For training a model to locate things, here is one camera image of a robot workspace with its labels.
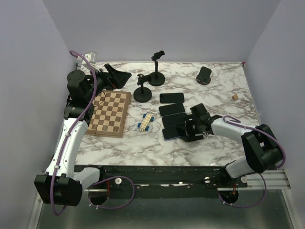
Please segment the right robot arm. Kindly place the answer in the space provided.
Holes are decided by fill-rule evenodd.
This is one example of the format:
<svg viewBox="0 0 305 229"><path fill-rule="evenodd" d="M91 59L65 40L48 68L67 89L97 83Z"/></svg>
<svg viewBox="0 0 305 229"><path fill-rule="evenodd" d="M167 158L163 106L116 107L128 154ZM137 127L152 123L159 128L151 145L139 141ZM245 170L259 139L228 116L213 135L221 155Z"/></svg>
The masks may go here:
<svg viewBox="0 0 305 229"><path fill-rule="evenodd" d="M263 173L270 168L280 168L286 162L283 146L277 141L270 127L265 124L247 126L235 117L210 116L203 104L191 108L191 114L181 118L186 142L203 139L204 134L220 135L241 144L245 156L224 167L219 175L220 183L230 187L237 177Z"/></svg>

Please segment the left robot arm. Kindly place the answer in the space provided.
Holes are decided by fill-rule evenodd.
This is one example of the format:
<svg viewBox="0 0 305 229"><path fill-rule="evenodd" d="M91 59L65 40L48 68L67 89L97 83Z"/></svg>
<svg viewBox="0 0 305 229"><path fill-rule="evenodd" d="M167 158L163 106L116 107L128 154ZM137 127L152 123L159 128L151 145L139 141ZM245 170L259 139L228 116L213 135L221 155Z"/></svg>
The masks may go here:
<svg viewBox="0 0 305 229"><path fill-rule="evenodd" d="M89 75L81 70L67 75L69 97L53 159L44 174L34 180L45 204L77 206L86 188L105 185L106 177L97 168L74 171L81 140L93 115L93 99L103 90L123 88L131 77L131 73L118 71L109 64L105 68L105 72L99 70Z"/></svg>

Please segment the black phone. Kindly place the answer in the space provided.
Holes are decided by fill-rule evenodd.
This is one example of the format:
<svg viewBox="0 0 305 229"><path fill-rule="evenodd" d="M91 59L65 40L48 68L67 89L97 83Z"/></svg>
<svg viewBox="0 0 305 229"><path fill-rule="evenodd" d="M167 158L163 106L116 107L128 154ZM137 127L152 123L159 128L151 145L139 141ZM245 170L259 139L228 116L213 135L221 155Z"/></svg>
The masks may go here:
<svg viewBox="0 0 305 229"><path fill-rule="evenodd" d="M161 93L160 103L162 104L174 104L174 103L184 103L183 93Z"/></svg>
<svg viewBox="0 0 305 229"><path fill-rule="evenodd" d="M176 139L185 136L184 126L172 126L162 130L163 137L166 140Z"/></svg>
<svg viewBox="0 0 305 229"><path fill-rule="evenodd" d="M182 103L169 104L159 107L161 117L175 115L185 112L185 108Z"/></svg>
<svg viewBox="0 0 305 229"><path fill-rule="evenodd" d="M183 125L185 123L186 113L173 114L169 116L162 117L162 122L164 128Z"/></svg>

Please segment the black phone stand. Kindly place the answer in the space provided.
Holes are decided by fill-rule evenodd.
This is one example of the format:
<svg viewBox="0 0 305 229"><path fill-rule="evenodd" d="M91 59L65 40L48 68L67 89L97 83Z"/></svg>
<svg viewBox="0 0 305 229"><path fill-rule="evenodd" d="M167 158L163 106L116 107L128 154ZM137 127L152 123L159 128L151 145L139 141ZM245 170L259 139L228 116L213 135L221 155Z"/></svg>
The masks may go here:
<svg viewBox="0 0 305 229"><path fill-rule="evenodd" d="M144 87L145 82L150 82L151 81L151 76L150 75L143 75L143 74L138 74L138 82L137 85L140 86L140 88L137 88L134 93L133 97L137 102L140 103L146 103L152 98L152 92L149 88Z"/></svg>
<svg viewBox="0 0 305 229"><path fill-rule="evenodd" d="M150 81L148 82L152 86L161 86L165 83L165 76L158 71L158 60L165 55L164 51L154 53L151 60L154 62L155 70L150 74Z"/></svg>

